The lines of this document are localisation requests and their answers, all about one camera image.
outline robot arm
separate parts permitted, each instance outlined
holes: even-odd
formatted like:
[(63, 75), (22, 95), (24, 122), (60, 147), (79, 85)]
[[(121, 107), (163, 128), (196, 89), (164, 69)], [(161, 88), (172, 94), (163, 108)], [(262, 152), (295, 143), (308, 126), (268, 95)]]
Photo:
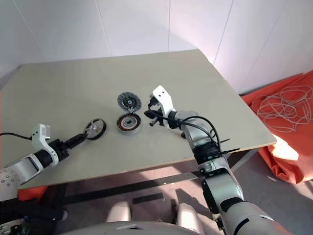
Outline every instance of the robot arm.
[[(159, 106), (159, 109), (153, 111), (152, 106)], [(242, 189), (228, 166), (218, 133), (210, 121), (192, 111), (176, 111), (162, 86), (153, 91), (148, 107), (145, 115), (153, 119), (151, 126), (159, 121), (167, 128), (180, 128), (185, 134), (203, 176), (203, 195), (221, 230), (228, 235), (290, 234), (256, 205), (244, 201)]]
[(19, 234), (22, 229), (20, 220), (18, 188), (47, 167), (54, 167), (69, 156), (68, 149), (79, 145), (86, 139), (95, 140), (106, 130), (102, 119), (91, 121), (84, 132), (63, 142), (56, 139), (50, 143), (50, 127), (38, 124), (32, 131), (32, 145), (36, 152), (10, 163), (0, 170), (0, 234)]
[(79, 134), (66, 142), (50, 139), (50, 126), (38, 124), (32, 131), (32, 145), (36, 152), (10, 163), (0, 171), (0, 202), (17, 198), (18, 188), (47, 167), (56, 166), (69, 154), (67, 150), (82, 143), (87, 133)]

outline pulley wheel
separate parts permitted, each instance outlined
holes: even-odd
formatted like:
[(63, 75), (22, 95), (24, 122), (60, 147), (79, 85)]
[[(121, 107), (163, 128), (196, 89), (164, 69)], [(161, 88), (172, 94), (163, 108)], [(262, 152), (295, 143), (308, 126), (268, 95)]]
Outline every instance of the pulley wheel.
[(117, 127), (124, 135), (132, 135), (140, 131), (141, 119), (137, 114), (125, 114), (118, 119)]
[(125, 111), (134, 113), (141, 108), (141, 100), (131, 92), (124, 92), (117, 98), (118, 105)]
[(100, 138), (107, 128), (107, 124), (100, 118), (94, 119), (84, 128), (84, 133), (87, 133), (87, 139), (94, 141)]

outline white rope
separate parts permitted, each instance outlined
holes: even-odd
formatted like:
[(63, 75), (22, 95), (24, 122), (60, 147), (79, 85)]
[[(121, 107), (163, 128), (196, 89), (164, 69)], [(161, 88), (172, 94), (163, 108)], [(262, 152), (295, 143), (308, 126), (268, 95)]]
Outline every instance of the white rope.
[[(298, 125), (305, 125), (313, 120), (313, 87), (292, 86), (276, 94), (261, 95), (252, 102), (251, 107), (271, 129), (283, 133), (296, 131)], [(283, 125), (272, 125), (271, 120), (275, 118), (281, 118)]]

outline black wire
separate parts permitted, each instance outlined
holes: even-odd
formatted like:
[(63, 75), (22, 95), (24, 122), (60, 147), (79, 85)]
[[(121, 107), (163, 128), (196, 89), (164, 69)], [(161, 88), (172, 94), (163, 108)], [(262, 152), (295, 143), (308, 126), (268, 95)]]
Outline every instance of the black wire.
[(4, 135), (16, 136), (16, 137), (20, 137), (20, 138), (22, 138), (22, 139), (31, 141), (31, 137), (21, 136), (21, 135), (19, 135), (19, 134), (15, 134), (15, 133), (11, 133), (11, 132), (3, 132), (3, 133), (0, 133), (0, 136), (4, 136)]
[(182, 125), (182, 124), (183, 124), (183, 125), (186, 125), (186, 126), (192, 126), (192, 127), (195, 127), (195, 128), (197, 128), (197, 129), (199, 129), (199, 130), (202, 130), (203, 132), (205, 132), (205, 133), (210, 137), (210, 139), (211, 139), (214, 143), (216, 143), (216, 142), (214, 141), (214, 139), (212, 138), (211, 134), (210, 134), (208, 131), (206, 131), (204, 128), (202, 128), (202, 127), (200, 127), (200, 126), (198, 126), (198, 125), (195, 125), (195, 124), (192, 124), (192, 123), (188, 123), (188, 122), (185, 122), (185, 121), (174, 120), (174, 119), (171, 119), (171, 118), (167, 118), (167, 117), (161, 116), (161, 115), (159, 115), (159, 114), (156, 114), (153, 110), (151, 110), (150, 107), (149, 107), (149, 111), (152, 112), (156, 117), (158, 117), (158, 118), (160, 118), (160, 119), (167, 120), (167, 121), (174, 121), (174, 122), (178, 123), (179, 125)]
[[(197, 128), (197, 129), (199, 129), (199, 130), (202, 130), (202, 131), (205, 132), (205, 133), (210, 137), (210, 139), (217, 145), (217, 147), (218, 147), (218, 149), (219, 149), (219, 154), (226, 154), (226, 153), (230, 153), (230, 152), (233, 152), (233, 151), (236, 151), (236, 150), (239, 150), (239, 149), (240, 149), (240, 148), (235, 148), (235, 149), (231, 149), (231, 150), (228, 150), (228, 151), (222, 151), (222, 150), (221, 150), (221, 141), (220, 141), (219, 134), (217, 133), (217, 130), (215, 129), (213, 123), (211, 123), (208, 119), (206, 119), (206, 118), (204, 118), (204, 117), (201, 117), (201, 116), (190, 116), (190, 117), (184, 119), (183, 121), (179, 121), (179, 120), (174, 120), (174, 119), (167, 118), (167, 117), (161, 116), (161, 115), (159, 115), (159, 114), (156, 114), (156, 113), (154, 112), (154, 110), (150, 109), (150, 107), (148, 107), (148, 109), (149, 109), (149, 111), (150, 111), (151, 113), (153, 113), (156, 117), (158, 117), (158, 118), (160, 118), (160, 119), (167, 120), (167, 121), (174, 121), (174, 122), (178, 123), (179, 125), (182, 125), (182, 124), (183, 124), (183, 125), (192, 126), (192, 127), (195, 127), (195, 128)], [(199, 119), (202, 119), (202, 120), (206, 121), (206, 122), (211, 126), (212, 130), (214, 131), (214, 136), (213, 136), (213, 137), (216, 137), (216, 140), (217, 140), (217, 141), (215, 141), (215, 140), (213, 139), (213, 137), (211, 136), (211, 134), (210, 134), (210, 133), (212, 132), (212, 130), (211, 130), (210, 133), (209, 133), (209, 132), (207, 132), (205, 129), (203, 129), (202, 127), (200, 127), (200, 126), (198, 126), (198, 125), (194, 125), (194, 124), (185, 122), (186, 120), (189, 120), (189, 119), (192, 119), (192, 118), (199, 118)]]
[(221, 151), (220, 137), (219, 137), (219, 134), (217, 133), (217, 131), (216, 131), (216, 129), (215, 129), (213, 123), (211, 123), (208, 119), (206, 119), (206, 118), (204, 118), (204, 117), (201, 117), (201, 116), (190, 116), (190, 117), (184, 119), (183, 121), (187, 121), (187, 120), (192, 119), (192, 118), (199, 118), (199, 119), (202, 119), (202, 120), (206, 121), (207, 123), (209, 123), (209, 125), (210, 125), (211, 128), (212, 128), (212, 130), (214, 131), (214, 135), (216, 136), (217, 145), (218, 145), (218, 147), (219, 147), (219, 150), (220, 150), (220, 152), (222, 152), (222, 151)]

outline black cable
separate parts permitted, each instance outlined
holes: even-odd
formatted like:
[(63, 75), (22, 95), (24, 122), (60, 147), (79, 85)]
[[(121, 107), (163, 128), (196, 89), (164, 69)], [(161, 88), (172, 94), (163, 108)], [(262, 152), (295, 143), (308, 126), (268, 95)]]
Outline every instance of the black cable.
[(16, 137), (19, 137), (19, 138), (22, 138), (22, 139), (31, 141), (31, 137), (21, 136), (21, 135), (19, 135), (19, 134), (15, 134), (15, 133), (11, 133), (11, 132), (3, 132), (3, 133), (0, 133), (0, 136), (4, 136), (4, 135), (16, 136)]
[[(212, 134), (212, 132), (214, 132), (213, 129), (210, 130), (210, 134)], [(214, 133), (214, 135), (212, 136), (212, 138), (214, 138), (214, 137), (215, 137), (215, 133)]]
[(199, 119), (202, 119), (202, 120), (206, 121), (206, 122), (211, 126), (212, 130), (214, 131), (214, 135), (216, 136), (218, 148), (219, 148), (220, 152), (222, 152), (222, 151), (221, 151), (220, 137), (219, 137), (219, 134), (217, 133), (217, 131), (216, 131), (216, 129), (215, 129), (213, 123), (211, 123), (208, 119), (206, 119), (206, 118), (204, 118), (204, 117), (201, 117), (201, 116), (190, 116), (190, 117), (184, 119), (183, 121), (187, 121), (187, 120), (192, 119), (192, 118), (199, 118)]
[(174, 121), (174, 122), (178, 123), (179, 125), (182, 125), (182, 124), (183, 124), (183, 125), (186, 125), (186, 126), (192, 126), (192, 127), (195, 127), (195, 128), (197, 128), (197, 129), (199, 129), (199, 130), (202, 130), (203, 132), (205, 132), (205, 133), (210, 137), (210, 139), (211, 139), (213, 142), (215, 142), (214, 139), (212, 138), (212, 136), (210, 135), (210, 133), (209, 133), (208, 131), (206, 131), (205, 129), (203, 129), (202, 127), (200, 127), (200, 126), (197, 126), (197, 125), (194, 125), (194, 124), (185, 122), (185, 121), (174, 120), (174, 119), (171, 119), (171, 118), (168, 118), (168, 117), (161, 116), (161, 115), (159, 115), (159, 114), (156, 114), (156, 113), (155, 113), (153, 110), (151, 110), (150, 108), (149, 108), (149, 111), (152, 112), (156, 117), (158, 117), (158, 118), (160, 118), (160, 119), (167, 120), (167, 121)]
[(224, 142), (229, 141), (229, 140), (230, 140), (230, 139), (223, 140), (223, 141), (221, 141), (221, 143), (224, 143)]

